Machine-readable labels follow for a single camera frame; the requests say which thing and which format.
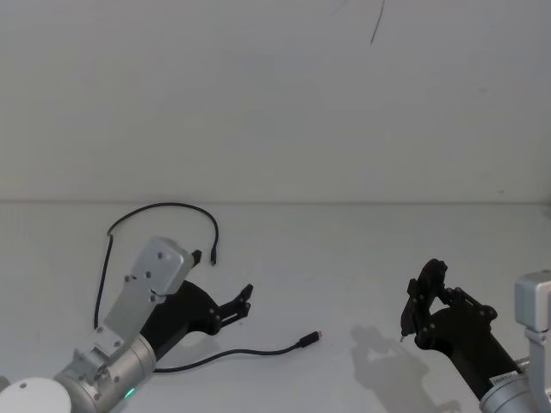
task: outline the cable connector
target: cable connector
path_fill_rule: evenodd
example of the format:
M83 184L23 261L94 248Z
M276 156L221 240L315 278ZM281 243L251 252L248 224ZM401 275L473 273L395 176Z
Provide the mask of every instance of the cable connector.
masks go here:
M321 338L321 331L314 331L313 333L310 333L309 335L302 337L296 343L296 347L297 348L308 347L314 344L315 342L318 342L320 338Z

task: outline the metal bracket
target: metal bracket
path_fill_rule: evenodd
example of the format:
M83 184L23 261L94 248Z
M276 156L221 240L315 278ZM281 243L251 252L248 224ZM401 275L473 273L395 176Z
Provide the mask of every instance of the metal bracket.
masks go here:
M549 294L551 271L527 274L515 284L515 319L524 325L529 339L529 386L537 407L551 413L551 342Z
M125 276L113 308L92 336L91 345L75 349L73 367L89 383L99 379L127 351L155 307L178 291L195 258L168 238L152 238Z

